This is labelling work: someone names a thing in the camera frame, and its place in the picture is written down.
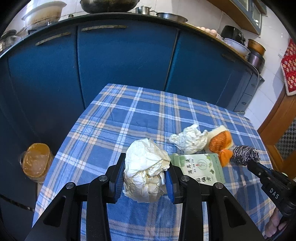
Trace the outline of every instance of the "red floral cloth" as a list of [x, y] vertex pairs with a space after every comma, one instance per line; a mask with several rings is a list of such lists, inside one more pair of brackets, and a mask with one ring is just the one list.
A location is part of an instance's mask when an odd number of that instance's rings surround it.
[[287, 95], [296, 94], [296, 45], [292, 41], [286, 50], [285, 56], [281, 61], [281, 68], [285, 78]]

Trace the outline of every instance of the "crumpled white paper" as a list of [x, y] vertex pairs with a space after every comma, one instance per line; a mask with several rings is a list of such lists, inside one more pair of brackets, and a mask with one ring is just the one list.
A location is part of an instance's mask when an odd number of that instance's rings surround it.
[[180, 134], [171, 135], [169, 141], [174, 143], [180, 150], [183, 150], [185, 154], [193, 154], [200, 151], [207, 143], [208, 131], [204, 130], [201, 133], [197, 127], [198, 124], [186, 127]]
[[126, 151], [124, 190], [137, 202], [155, 202], [164, 194], [165, 175], [170, 157], [151, 139], [134, 141]]

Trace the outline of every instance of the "white bowl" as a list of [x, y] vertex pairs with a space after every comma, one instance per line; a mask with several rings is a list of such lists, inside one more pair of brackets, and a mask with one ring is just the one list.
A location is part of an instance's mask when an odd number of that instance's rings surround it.
[[32, 9], [22, 17], [25, 29], [28, 30], [29, 26], [42, 25], [50, 21], [57, 22], [61, 17], [63, 7], [66, 5], [61, 1], [54, 1]]
[[224, 43], [226, 43], [228, 46], [232, 47], [234, 50], [236, 50], [243, 57], [245, 57], [249, 53], [251, 53], [251, 51], [248, 50], [246, 46], [234, 41], [233, 39], [225, 38]]

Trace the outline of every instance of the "metal bowl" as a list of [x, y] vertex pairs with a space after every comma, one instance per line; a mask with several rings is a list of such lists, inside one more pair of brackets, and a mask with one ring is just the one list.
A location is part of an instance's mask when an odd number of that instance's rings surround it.
[[158, 12], [156, 15], [160, 18], [169, 19], [169, 20], [176, 21], [179, 23], [186, 23], [188, 21], [187, 18], [184, 18], [180, 15], [172, 14], [172, 13]]
[[133, 9], [139, 0], [81, 0], [82, 9], [88, 13], [127, 12]]

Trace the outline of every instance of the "table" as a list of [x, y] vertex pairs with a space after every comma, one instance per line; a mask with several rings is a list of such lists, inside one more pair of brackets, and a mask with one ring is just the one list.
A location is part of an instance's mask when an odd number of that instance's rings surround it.
[[[36, 203], [33, 224], [67, 182], [80, 185], [104, 174], [134, 140], [151, 138], [169, 154], [182, 154], [168, 137], [193, 123], [201, 132], [224, 125], [235, 145], [255, 147], [261, 163], [271, 167], [265, 147], [247, 118], [184, 96], [108, 84], [77, 120], [55, 156]], [[259, 179], [235, 164], [224, 167], [223, 173], [225, 186], [263, 232], [274, 204], [261, 190]], [[117, 204], [108, 204], [107, 209], [112, 240], [178, 240], [182, 205], [173, 205], [167, 195], [148, 204], [122, 193]], [[85, 223], [86, 203], [81, 240], [85, 240]], [[204, 233], [207, 240], [207, 221]]]

